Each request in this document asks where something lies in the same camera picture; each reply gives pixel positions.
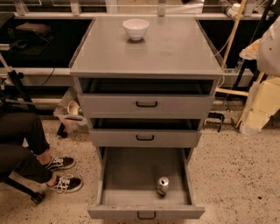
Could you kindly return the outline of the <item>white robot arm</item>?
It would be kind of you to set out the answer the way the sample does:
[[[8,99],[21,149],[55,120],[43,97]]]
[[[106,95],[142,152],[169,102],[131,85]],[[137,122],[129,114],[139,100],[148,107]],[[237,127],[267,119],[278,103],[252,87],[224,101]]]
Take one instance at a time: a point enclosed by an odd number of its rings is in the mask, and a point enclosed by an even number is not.
[[[280,109],[280,17],[240,56],[256,60],[257,69],[268,76],[262,83],[253,83],[241,115],[240,132],[252,135],[260,132]]]

